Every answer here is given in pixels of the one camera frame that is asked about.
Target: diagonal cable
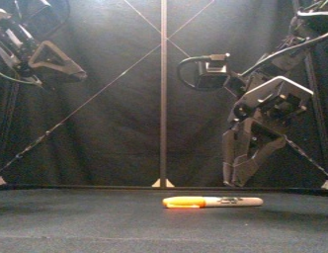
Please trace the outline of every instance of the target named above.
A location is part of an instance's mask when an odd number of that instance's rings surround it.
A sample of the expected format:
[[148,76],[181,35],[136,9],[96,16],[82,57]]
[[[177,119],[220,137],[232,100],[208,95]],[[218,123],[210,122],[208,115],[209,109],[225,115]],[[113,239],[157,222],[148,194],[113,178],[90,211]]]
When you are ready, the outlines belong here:
[[[162,34],[161,30],[157,28],[157,26],[152,23],[152,21],[148,19],[148,17],[142,14],[142,12],[136,8],[136,6],[133,6],[133,4],[125,0],[125,2],[128,3],[128,5],[132,7],[132,9],[138,13],[138,15],[145,19],[145,21],[150,24],[150,26],[158,31],[160,34]],[[174,47],[188,56],[189,54],[184,51],[184,49],[169,39],[166,38],[166,40],[174,45]]]
[[38,146],[43,140],[46,139],[46,137],[63,125],[63,123],[81,111],[81,109],[104,93],[104,91],[122,78],[122,76],[125,76],[128,74],[128,72],[148,58],[148,56],[161,47],[161,45],[158,45],[117,77],[116,79],[108,83],[104,88],[86,100],[86,102],[63,118],[63,120],[55,124],[55,126],[49,129],[45,134],[38,137],[30,144],[29,146],[23,149],[23,151],[21,151],[15,157],[6,163],[6,165],[0,168],[0,172],[7,169],[11,164],[19,160],[21,158],[23,158],[25,154],[35,147]]
[[200,16],[200,14],[208,9],[208,7],[214,3],[214,0],[196,13],[196,15],[181,25],[181,27],[169,36],[169,39],[186,27],[188,24]]

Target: black cable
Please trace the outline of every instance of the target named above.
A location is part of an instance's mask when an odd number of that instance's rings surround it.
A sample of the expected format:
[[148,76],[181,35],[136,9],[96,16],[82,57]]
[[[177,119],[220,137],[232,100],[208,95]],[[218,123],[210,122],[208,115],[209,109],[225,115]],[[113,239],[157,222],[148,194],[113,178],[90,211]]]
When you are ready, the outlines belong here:
[[279,52],[276,52],[275,54],[272,54],[269,57],[267,57],[264,60],[261,60],[252,68],[249,68],[242,74],[241,76],[248,76],[249,74],[252,74],[254,72],[254,70],[261,67],[264,64],[269,63],[275,58],[277,58],[279,56],[284,55],[285,53],[295,51],[297,49],[301,49],[304,47],[311,47],[312,45],[316,45],[320,42],[324,42],[325,40],[328,40],[328,33],[323,36],[320,36],[319,38],[304,42],[299,45],[295,45],[293,47],[289,47]]
[[193,90],[198,90],[198,91],[210,91],[210,89],[202,89],[202,88],[197,88],[192,83],[189,83],[181,76],[181,68],[182,66],[185,66],[188,63],[190,62],[197,62],[197,61],[209,61],[212,58],[210,56],[196,56],[196,57],[190,57],[188,59],[185,59],[177,67],[177,78],[178,80],[185,84],[185,86]]

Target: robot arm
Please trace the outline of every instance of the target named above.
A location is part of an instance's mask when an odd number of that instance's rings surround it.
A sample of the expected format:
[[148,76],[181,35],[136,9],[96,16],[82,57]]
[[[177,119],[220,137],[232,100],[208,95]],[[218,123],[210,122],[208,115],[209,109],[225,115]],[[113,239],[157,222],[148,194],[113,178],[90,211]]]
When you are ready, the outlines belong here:
[[[317,25],[323,19],[325,26]],[[221,74],[208,71],[205,67],[202,74],[212,76],[212,79],[200,75],[200,78],[194,78],[198,82],[192,84],[181,77],[181,65],[192,61],[198,62],[198,66],[217,62],[212,57],[202,56],[189,58],[180,64],[178,79],[184,84],[194,90],[205,90],[209,86],[201,81],[213,80],[210,90],[226,86],[238,97],[229,116],[232,127],[222,138],[222,171],[228,186],[245,186],[275,151],[284,148],[291,121],[307,111],[307,103],[313,96],[313,92],[287,76],[304,60],[311,47],[327,39],[328,1],[319,1],[307,10],[299,11],[292,20],[291,33],[276,52],[264,55],[242,74],[224,67],[228,63],[225,60],[218,61]]]
[[0,59],[23,80],[42,87],[41,79],[79,82],[86,73],[50,41],[38,42],[30,32],[0,9]]

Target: black fabric wall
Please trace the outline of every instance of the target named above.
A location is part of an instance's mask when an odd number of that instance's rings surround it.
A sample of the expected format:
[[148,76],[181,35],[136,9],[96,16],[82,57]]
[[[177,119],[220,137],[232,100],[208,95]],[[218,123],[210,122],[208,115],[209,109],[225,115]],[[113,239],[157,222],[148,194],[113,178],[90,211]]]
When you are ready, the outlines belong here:
[[[55,83],[53,92],[21,86],[0,165],[96,97],[2,175],[21,184],[150,186],[161,176],[162,1],[69,2],[70,19],[50,40],[89,78]],[[182,86],[178,63],[189,56],[230,52],[233,70],[245,71],[280,44],[292,16],[291,1],[168,1],[166,176],[176,186],[222,186],[221,138],[236,101],[226,89],[205,93]],[[304,66],[293,78],[307,85]],[[316,136],[309,108],[289,138],[321,162]],[[285,148],[249,186],[321,183],[313,166]]]

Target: marker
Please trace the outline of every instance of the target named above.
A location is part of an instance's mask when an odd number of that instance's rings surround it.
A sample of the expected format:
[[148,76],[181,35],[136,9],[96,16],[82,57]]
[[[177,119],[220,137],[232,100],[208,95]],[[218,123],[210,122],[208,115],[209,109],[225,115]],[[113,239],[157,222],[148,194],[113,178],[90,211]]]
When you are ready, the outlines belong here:
[[263,204],[264,200],[260,198],[181,196],[164,199],[164,206],[168,209],[259,207]]

